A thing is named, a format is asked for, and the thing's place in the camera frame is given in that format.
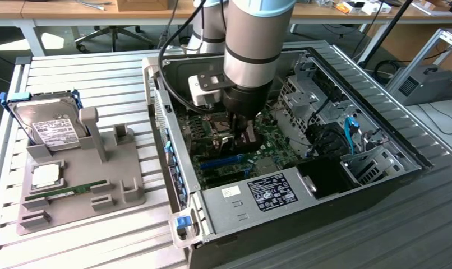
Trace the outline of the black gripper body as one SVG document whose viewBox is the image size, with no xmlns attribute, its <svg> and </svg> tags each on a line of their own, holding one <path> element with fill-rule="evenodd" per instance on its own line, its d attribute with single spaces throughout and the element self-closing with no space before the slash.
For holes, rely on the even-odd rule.
<svg viewBox="0 0 452 269">
<path fill-rule="evenodd" d="M 222 104 L 229 113 L 229 122 L 236 134 L 247 131 L 248 124 L 264 110 L 269 97 L 272 84 L 260 87 L 228 87 L 222 94 Z"/>
</svg>

